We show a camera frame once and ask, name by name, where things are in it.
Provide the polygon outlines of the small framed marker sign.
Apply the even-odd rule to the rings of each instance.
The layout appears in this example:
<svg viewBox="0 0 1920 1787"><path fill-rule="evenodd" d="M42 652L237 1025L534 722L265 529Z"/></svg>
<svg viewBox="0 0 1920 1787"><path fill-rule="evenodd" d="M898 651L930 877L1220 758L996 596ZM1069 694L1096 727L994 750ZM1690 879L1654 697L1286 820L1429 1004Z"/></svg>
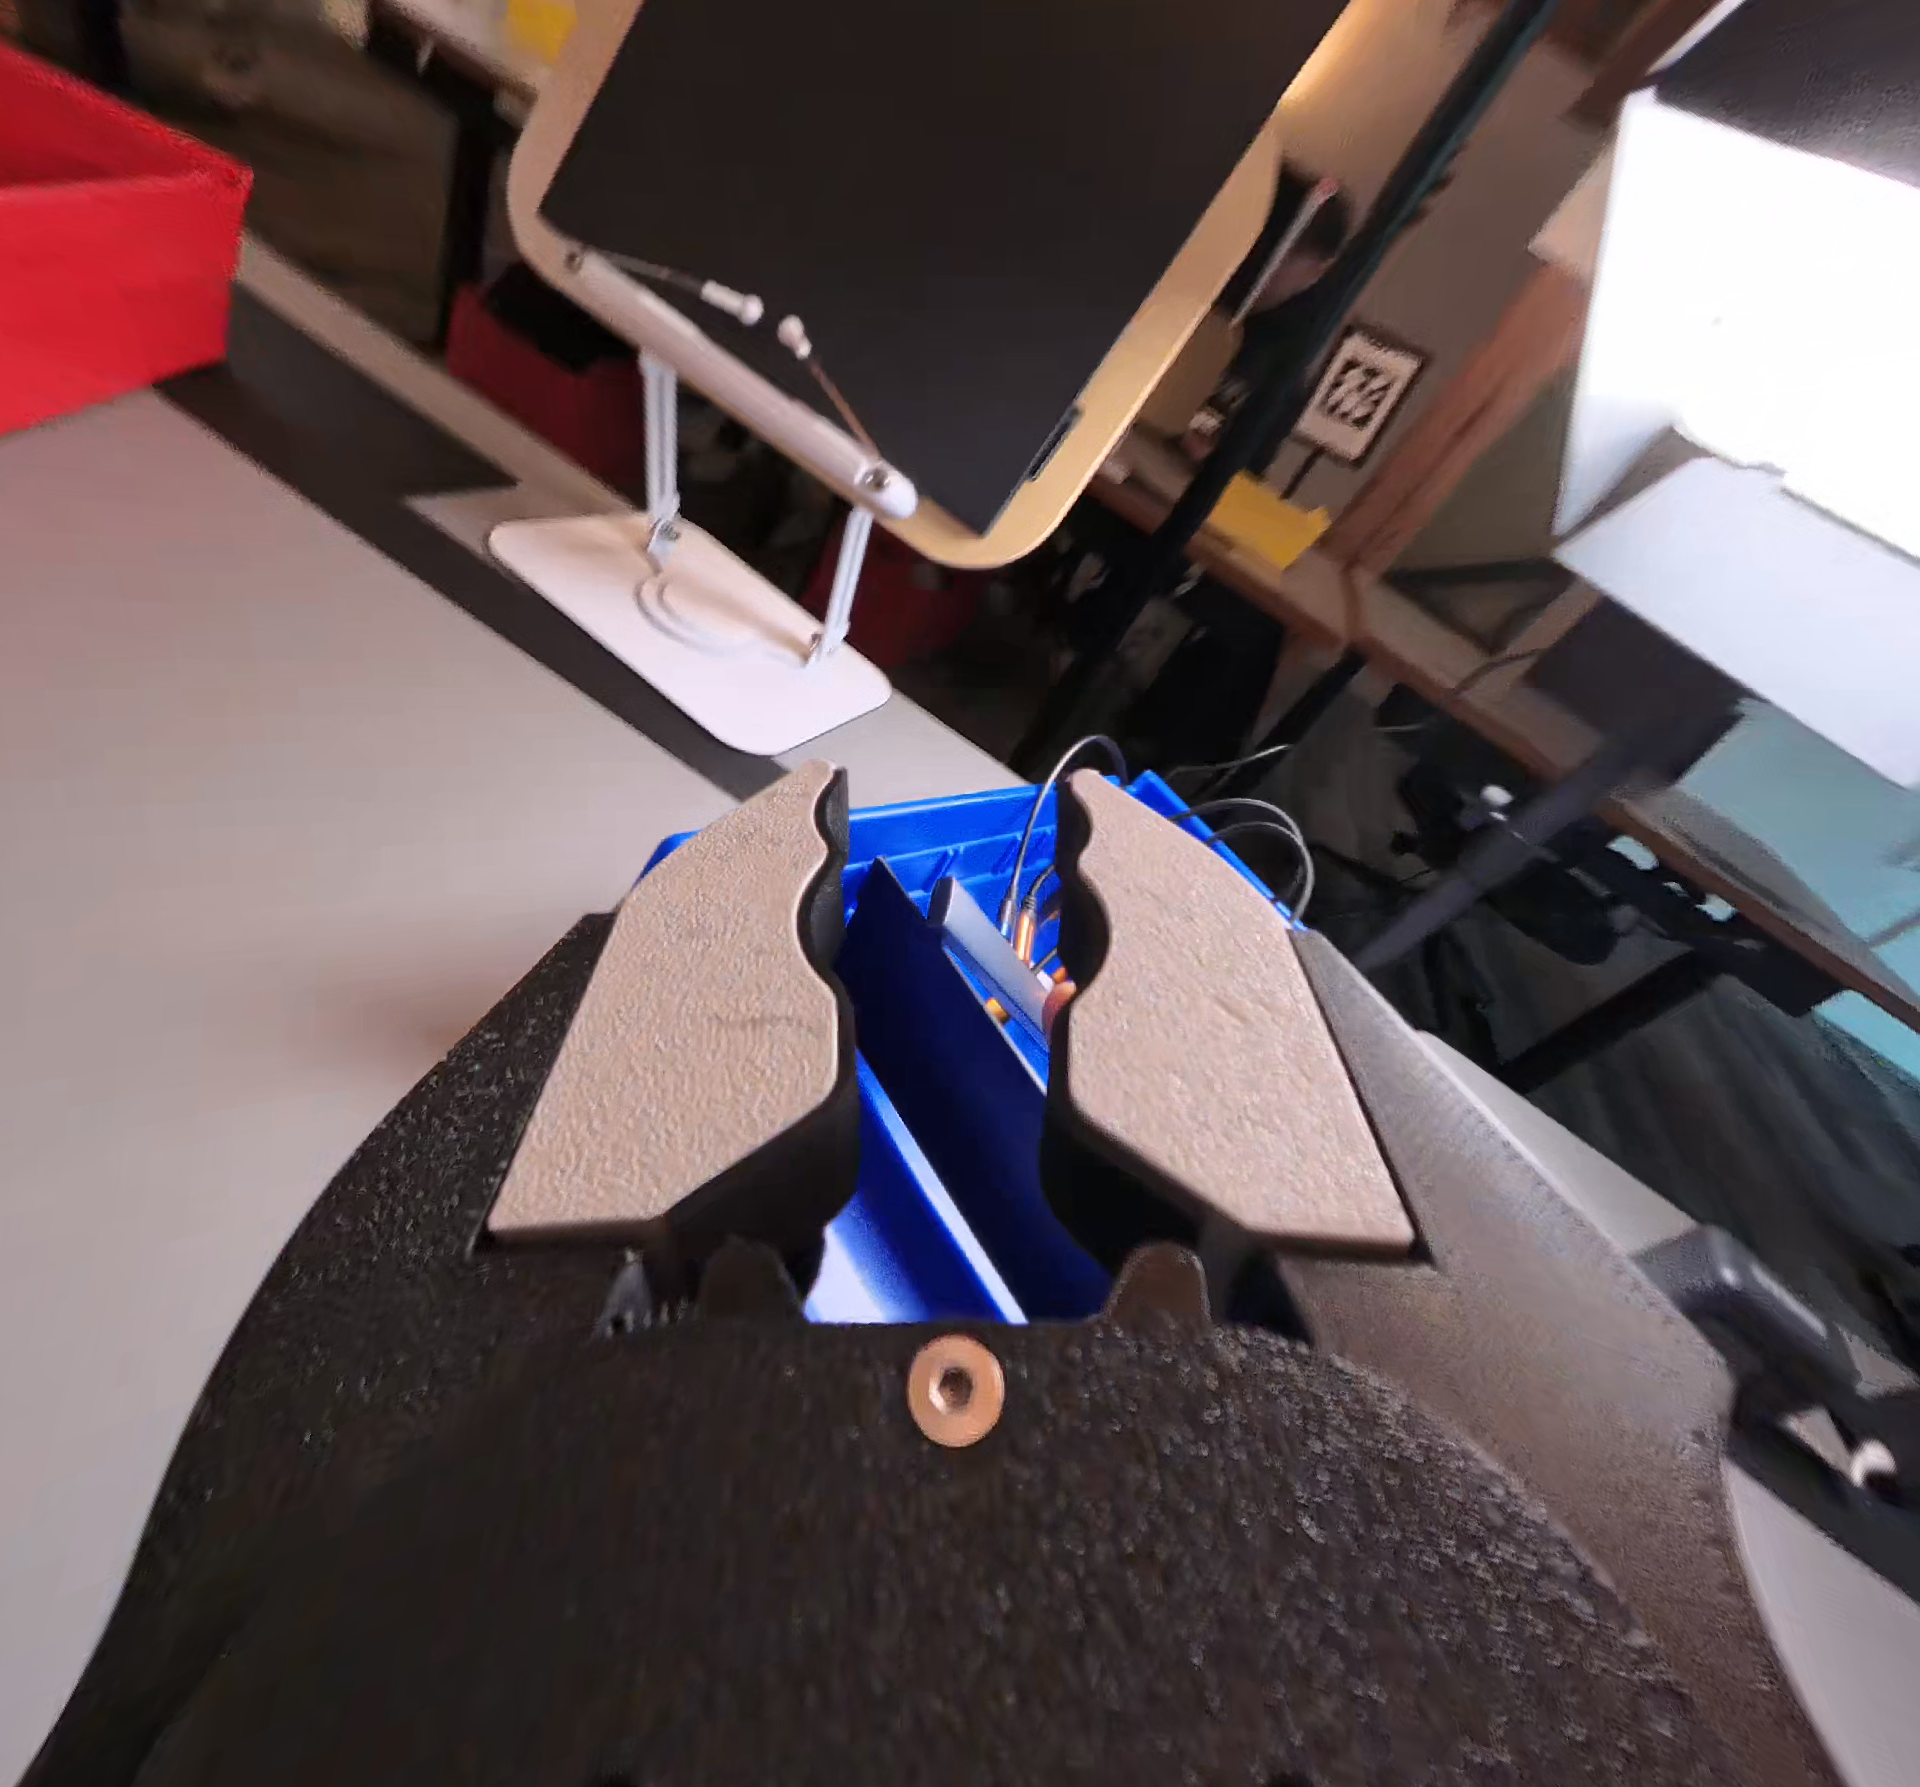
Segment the small framed marker sign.
<svg viewBox="0 0 1920 1787"><path fill-rule="evenodd" d="M1331 344L1291 438L1338 465L1363 466L1429 369L1431 353L1366 319Z"/></svg>

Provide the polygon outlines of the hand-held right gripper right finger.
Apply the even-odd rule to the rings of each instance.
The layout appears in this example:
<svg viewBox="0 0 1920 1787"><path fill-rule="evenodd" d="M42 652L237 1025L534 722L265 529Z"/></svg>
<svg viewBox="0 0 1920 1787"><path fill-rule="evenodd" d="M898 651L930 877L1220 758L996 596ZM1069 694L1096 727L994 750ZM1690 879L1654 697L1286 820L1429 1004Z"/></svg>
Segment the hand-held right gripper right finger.
<svg viewBox="0 0 1920 1787"><path fill-rule="evenodd" d="M1284 910L1093 770L1058 789L1044 1198L1110 1273L1148 1244L1213 1286L1272 1253L1404 1262L1420 1230Z"/></svg>

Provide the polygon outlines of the white studio light panel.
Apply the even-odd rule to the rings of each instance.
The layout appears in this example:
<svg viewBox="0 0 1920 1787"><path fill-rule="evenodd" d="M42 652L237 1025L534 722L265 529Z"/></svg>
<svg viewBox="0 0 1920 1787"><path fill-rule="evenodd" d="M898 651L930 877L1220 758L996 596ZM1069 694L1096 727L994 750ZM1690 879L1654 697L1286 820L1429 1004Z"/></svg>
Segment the white studio light panel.
<svg viewBox="0 0 1920 1787"><path fill-rule="evenodd" d="M1918 771L1918 0L1720 0L1620 106L1553 555Z"/></svg>

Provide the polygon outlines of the red storage crate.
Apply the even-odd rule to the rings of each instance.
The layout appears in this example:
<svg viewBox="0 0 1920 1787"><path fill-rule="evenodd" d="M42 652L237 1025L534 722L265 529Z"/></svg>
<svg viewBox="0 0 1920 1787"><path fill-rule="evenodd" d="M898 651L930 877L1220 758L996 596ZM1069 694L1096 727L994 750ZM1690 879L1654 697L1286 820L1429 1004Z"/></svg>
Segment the red storage crate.
<svg viewBox="0 0 1920 1787"><path fill-rule="evenodd" d="M847 642L887 673L924 664L964 635L987 584L983 572L939 565L874 529L853 599Z"/></svg>
<svg viewBox="0 0 1920 1787"><path fill-rule="evenodd" d="M644 426L633 358L573 369L497 317L482 287L467 283L453 298L445 369L597 479L613 487L640 479Z"/></svg>

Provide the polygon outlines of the red storage bin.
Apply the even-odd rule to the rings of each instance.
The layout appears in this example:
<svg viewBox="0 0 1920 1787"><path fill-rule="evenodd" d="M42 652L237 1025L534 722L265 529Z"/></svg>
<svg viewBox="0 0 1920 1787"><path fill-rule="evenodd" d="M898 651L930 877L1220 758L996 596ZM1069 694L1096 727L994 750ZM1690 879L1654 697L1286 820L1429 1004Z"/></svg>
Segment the red storage bin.
<svg viewBox="0 0 1920 1787"><path fill-rule="evenodd" d="M2 429L224 360L254 172L2 47Z"/></svg>

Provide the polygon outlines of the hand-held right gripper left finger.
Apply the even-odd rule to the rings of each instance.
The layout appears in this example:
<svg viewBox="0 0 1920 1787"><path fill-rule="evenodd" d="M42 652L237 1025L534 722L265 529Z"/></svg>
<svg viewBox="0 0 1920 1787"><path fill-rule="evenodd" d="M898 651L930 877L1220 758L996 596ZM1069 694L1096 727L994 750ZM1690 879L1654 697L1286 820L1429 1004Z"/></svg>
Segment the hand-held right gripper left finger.
<svg viewBox="0 0 1920 1787"><path fill-rule="evenodd" d="M653 862L485 1217L504 1245L607 1244L693 1278L733 1238L808 1284L857 1192L849 780L804 761Z"/></svg>

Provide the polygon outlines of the blue storage bin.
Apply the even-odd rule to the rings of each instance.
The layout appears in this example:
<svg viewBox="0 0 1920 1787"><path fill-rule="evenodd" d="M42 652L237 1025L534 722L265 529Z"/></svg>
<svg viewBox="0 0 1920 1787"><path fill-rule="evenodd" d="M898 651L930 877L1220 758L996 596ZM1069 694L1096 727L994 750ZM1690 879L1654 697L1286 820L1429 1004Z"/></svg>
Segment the blue storage bin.
<svg viewBox="0 0 1920 1787"><path fill-rule="evenodd" d="M874 1071L862 1061L853 995L840 977L838 957L859 887L873 862L887 862L924 911L937 880L951 872L985 913L994 913L1013 879L1020 880L1019 900L1044 880L1053 858L1053 843L1056 800L1040 800L1034 784L853 807L847 813L840 865L844 930L826 964L826 977L841 1001L844 1033L853 1047L859 1176L853 1198L823 1234L822 1267L806 1296L810 1320L841 1324L932 1320L1013 1324L1025 1320L1002 1290L993 1266L979 1255L929 1163L912 1146L899 1115L876 1084ZM996 1025L1044 1075L1046 1115L1047 1047L1044 1036L1019 1017L996 1019L990 1009L993 988L960 953L947 951L985 1003Z"/></svg>

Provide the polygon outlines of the yellow storage bin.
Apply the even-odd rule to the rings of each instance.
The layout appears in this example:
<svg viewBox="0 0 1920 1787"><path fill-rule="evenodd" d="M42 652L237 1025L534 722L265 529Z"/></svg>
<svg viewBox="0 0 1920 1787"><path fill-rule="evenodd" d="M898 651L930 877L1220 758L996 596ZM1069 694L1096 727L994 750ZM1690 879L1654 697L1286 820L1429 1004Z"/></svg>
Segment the yellow storage bin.
<svg viewBox="0 0 1920 1787"><path fill-rule="evenodd" d="M1330 529L1325 509L1302 507L1247 470L1231 479L1207 523L1225 547L1275 572L1292 568Z"/></svg>

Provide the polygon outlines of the black clamp mount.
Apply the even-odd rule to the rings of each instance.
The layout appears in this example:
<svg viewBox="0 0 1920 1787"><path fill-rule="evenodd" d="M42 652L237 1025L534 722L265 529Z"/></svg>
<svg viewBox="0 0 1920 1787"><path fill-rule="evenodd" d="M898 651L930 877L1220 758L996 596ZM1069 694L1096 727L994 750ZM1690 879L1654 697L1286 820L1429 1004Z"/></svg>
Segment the black clamp mount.
<svg viewBox="0 0 1920 1787"><path fill-rule="evenodd" d="M1720 1227L1691 1227L1637 1257L1737 1381L1737 1416L1823 1455L1854 1486L1917 1511L1918 1378L1827 1320Z"/></svg>

